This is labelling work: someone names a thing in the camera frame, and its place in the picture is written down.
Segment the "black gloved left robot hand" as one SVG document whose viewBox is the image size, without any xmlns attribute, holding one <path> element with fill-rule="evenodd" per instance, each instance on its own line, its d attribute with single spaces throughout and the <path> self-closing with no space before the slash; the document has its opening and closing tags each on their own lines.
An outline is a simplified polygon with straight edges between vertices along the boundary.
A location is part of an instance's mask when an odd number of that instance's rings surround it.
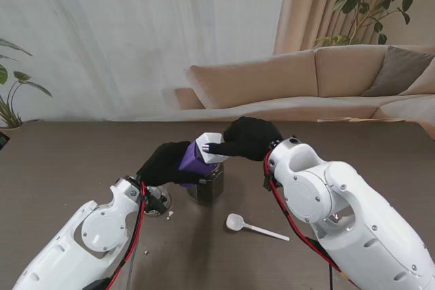
<svg viewBox="0 0 435 290">
<path fill-rule="evenodd" d="M 189 141 L 160 145 L 137 171 L 137 180 L 146 186 L 158 187 L 166 183 L 199 184 L 204 176 L 179 169 Z"/>
</svg>

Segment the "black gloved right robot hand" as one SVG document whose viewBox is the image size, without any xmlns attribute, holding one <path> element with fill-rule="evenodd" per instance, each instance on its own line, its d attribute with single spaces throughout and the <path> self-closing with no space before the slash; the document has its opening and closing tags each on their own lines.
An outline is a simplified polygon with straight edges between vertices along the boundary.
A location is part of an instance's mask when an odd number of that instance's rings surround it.
<svg viewBox="0 0 435 290">
<path fill-rule="evenodd" d="M 242 157 L 261 162 L 269 152 L 269 145 L 281 142 L 283 137 L 269 121 L 240 117 L 224 131 L 223 139 L 223 143 L 203 145 L 202 150 L 213 155 Z"/>
</svg>

